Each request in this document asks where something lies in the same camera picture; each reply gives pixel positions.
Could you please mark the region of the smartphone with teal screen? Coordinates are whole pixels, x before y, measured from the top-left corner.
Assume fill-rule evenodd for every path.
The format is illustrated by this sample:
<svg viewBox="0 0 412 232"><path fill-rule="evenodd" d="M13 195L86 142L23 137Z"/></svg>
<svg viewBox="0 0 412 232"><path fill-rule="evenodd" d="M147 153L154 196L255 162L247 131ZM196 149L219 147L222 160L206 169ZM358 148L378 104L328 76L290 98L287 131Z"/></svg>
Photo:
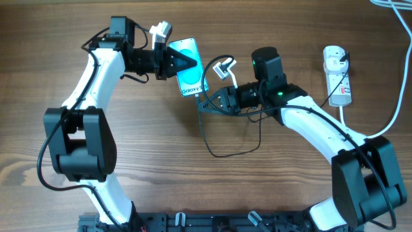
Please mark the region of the smartphone with teal screen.
<svg viewBox="0 0 412 232"><path fill-rule="evenodd" d="M194 59L197 62L195 67L177 73L177 80L180 93L183 97L195 95L202 92L201 77L203 75L203 65L195 38L186 38L172 41L169 46L176 51Z"/></svg>

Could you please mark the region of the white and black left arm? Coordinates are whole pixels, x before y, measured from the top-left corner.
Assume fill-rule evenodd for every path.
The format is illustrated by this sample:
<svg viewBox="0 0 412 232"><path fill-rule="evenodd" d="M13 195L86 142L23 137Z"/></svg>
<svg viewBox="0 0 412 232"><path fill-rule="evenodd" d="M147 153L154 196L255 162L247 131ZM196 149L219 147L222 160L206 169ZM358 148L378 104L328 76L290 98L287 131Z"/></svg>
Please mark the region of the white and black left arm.
<svg viewBox="0 0 412 232"><path fill-rule="evenodd" d="M165 80L176 75L181 54L168 47L173 30L166 21L144 28L145 44L135 46L140 25L126 16L113 16L109 27L87 40L86 68L71 95L58 108L48 108L46 132L38 158L50 154L56 173L70 189L83 189L97 208L94 217L80 218L81 231L146 231L147 224L124 193L117 176L117 146L106 110L119 80L145 84L149 75Z"/></svg>

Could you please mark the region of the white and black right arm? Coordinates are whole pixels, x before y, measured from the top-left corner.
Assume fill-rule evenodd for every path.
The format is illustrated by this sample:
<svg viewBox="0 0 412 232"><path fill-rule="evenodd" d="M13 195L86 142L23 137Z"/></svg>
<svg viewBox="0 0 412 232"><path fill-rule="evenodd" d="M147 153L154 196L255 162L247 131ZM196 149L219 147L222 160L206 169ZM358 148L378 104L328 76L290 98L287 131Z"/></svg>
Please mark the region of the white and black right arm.
<svg viewBox="0 0 412 232"><path fill-rule="evenodd" d="M376 223L394 215L407 192L390 141L357 133L328 115L300 87L290 84L271 46L252 52L254 82L231 85L197 102L200 113L248 117L265 113L294 130L331 164L332 195L308 210L314 229L331 231Z"/></svg>

